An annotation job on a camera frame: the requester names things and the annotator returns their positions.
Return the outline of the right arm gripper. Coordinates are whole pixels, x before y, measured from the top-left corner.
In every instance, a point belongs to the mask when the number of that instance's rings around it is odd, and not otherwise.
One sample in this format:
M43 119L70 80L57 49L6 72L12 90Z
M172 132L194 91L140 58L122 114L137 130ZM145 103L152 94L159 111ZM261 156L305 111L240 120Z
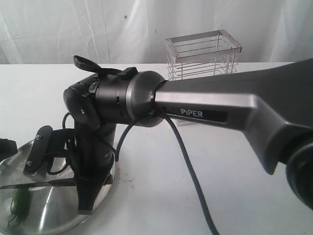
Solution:
M76 146L72 169L78 195L78 213L92 213L94 203L107 180L113 163L115 124L91 130L74 122Z

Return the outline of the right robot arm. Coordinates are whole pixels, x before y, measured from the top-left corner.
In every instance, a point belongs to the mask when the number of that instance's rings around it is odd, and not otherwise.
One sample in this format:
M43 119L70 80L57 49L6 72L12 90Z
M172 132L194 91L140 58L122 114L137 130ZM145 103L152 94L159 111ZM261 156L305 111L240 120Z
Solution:
M64 91L65 106L84 134L109 124L154 127L165 117L237 130L268 174L285 164L292 192L312 208L312 59L176 81L135 67L102 68L80 56L74 63L91 73Z

